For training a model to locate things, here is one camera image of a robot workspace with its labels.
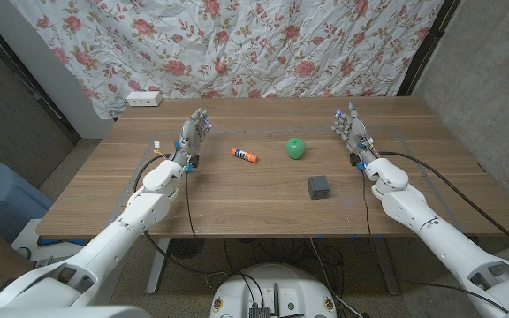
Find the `gray block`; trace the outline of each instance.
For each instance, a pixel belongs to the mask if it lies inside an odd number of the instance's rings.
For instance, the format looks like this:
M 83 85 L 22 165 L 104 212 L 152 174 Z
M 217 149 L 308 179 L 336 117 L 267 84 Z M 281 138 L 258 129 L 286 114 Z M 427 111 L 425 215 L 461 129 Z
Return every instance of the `gray block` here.
M 329 182 L 327 182 L 327 177 L 309 177 L 308 191 L 311 200 L 327 199 L 329 197 Z

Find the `green ball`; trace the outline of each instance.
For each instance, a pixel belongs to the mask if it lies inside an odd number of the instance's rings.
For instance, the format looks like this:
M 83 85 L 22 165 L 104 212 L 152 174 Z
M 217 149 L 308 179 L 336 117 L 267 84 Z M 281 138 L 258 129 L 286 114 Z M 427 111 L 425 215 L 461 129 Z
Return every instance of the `green ball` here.
M 298 159 L 306 150 L 306 143 L 300 138 L 292 138 L 286 142 L 286 150 L 292 159 Z

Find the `power strip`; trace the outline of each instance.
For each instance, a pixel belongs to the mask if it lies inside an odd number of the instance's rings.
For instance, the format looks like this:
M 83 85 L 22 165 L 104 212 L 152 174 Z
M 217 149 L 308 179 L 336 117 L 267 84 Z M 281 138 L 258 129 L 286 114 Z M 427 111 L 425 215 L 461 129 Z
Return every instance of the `power strip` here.
M 129 106 L 158 106 L 162 99 L 160 92 L 131 92 L 127 96 Z

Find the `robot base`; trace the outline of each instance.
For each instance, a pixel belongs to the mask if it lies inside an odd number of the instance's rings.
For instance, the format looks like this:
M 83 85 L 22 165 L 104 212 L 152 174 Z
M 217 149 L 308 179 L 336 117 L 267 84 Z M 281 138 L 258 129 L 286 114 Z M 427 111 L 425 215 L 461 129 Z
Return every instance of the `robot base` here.
M 254 295 L 253 299 L 241 275 L 235 274 L 223 283 L 213 298 L 211 318 L 249 317 L 317 317 L 335 318 L 337 310 L 331 293 L 309 273 L 278 263 L 258 264 L 241 270 Z M 260 286 L 261 293 L 252 279 Z

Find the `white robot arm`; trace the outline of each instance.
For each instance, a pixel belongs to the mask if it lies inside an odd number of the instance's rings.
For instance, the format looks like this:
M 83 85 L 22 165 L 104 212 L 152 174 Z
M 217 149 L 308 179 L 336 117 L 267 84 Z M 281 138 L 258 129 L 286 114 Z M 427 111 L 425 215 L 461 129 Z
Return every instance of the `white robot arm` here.
M 70 259 L 34 269 L 15 280 L 0 292 L 0 308 L 93 304 L 104 279 L 134 241 L 167 215 L 170 202 L 178 195 L 176 183 L 191 170 L 211 128 L 207 116 L 207 111 L 198 109 L 184 123 L 174 154 L 145 176 L 143 186 L 113 223 Z
M 482 317 L 505 317 L 509 312 L 509 261 L 486 253 L 431 209 L 423 194 L 409 184 L 408 175 L 379 157 L 356 109 L 350 105 L 349 110 L 349 116 L 338 110 L 331 129 L 346 143 L 353 163 L 358 156 L 357 168 L 376 181 L 372 193 L 382 201 L 384 212 L 417 234 L 465 290 L 505 309 L 468 295 Z

